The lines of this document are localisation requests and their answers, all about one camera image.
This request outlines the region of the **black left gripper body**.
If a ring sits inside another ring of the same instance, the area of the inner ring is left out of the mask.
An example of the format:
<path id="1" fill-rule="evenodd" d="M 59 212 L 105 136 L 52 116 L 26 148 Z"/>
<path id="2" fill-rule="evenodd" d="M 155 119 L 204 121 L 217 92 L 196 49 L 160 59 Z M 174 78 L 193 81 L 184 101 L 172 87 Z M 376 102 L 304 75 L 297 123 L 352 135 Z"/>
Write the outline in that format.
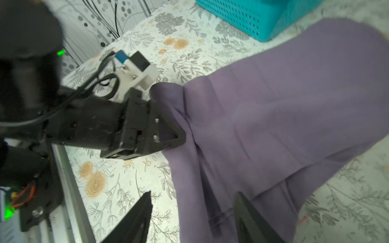
<path id="1" fill-rule="evenodd" d="M 92 95 L 49 119 L 45 135 L 53 144 L 99 149 L 101 158 L 128 160 L 146 154 L 149 115 L 149 102 L 135 88 L 122 103 Z"/>

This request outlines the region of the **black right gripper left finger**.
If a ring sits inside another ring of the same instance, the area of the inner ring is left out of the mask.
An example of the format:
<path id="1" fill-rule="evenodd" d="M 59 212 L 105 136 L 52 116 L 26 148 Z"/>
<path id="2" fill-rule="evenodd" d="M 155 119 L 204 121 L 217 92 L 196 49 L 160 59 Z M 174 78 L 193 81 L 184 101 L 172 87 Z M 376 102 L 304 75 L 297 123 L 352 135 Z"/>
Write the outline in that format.
<path id="1" fill-rule="evenodd" d="M 137 201 L 103 243 L 146 243 L 153 211 L 151 192 Z"/>

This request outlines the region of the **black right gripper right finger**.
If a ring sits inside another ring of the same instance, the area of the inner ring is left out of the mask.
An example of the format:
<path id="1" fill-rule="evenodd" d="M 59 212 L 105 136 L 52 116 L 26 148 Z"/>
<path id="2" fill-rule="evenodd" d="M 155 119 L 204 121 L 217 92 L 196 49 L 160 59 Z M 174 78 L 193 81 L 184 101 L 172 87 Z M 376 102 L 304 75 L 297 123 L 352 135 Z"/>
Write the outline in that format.
<path id="1" fill-rule="evenodd" d="M 235 194 L 234 215 L 239 243 L 284 243 L 242 192 Z"/>

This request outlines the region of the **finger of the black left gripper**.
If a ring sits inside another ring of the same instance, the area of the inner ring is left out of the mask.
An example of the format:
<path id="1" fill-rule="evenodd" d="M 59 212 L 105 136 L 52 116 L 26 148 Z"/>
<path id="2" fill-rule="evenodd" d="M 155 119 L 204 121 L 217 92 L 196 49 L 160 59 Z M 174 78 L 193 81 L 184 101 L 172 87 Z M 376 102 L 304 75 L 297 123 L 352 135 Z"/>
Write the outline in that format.
<path id="1" fill-rule="evenodd" d="M 185 131 L 165 114 L 156 101 L 147 103 L 145 154 L 172 149 L 186 142 Z"/>

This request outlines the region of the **purple long pants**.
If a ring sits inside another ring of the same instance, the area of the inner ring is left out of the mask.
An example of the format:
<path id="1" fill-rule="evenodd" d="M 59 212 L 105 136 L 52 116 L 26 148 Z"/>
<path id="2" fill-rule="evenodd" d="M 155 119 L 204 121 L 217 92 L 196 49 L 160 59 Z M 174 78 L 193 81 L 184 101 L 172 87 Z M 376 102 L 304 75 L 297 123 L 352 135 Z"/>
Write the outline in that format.
<path id="1" fill-rule="evenodd" d="M 237 242 L 242 192 L 290 243 L 305 200 L 389 133 L 389 42 L 324 19 L 185 85 L 157 83 L 150 96 L 186 133 L 163 152 L 181 242 Z"/>

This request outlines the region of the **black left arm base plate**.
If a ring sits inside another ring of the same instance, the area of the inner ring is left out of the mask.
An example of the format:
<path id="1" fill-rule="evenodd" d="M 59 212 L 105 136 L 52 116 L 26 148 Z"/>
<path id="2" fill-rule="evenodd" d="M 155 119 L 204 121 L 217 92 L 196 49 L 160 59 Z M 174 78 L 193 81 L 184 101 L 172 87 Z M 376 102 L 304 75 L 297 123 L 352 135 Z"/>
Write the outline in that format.
<path id="1" fill-rule="evenodd" d="M 35 179 L 35 192 L 32 200 L 20 212 L 22 232 L 28 232 L 33 226 L 49 219 L 50 214 L 62 204 L 63 191 L 59 170 L 51 144 L 47 144 L 48 165 Z"/>

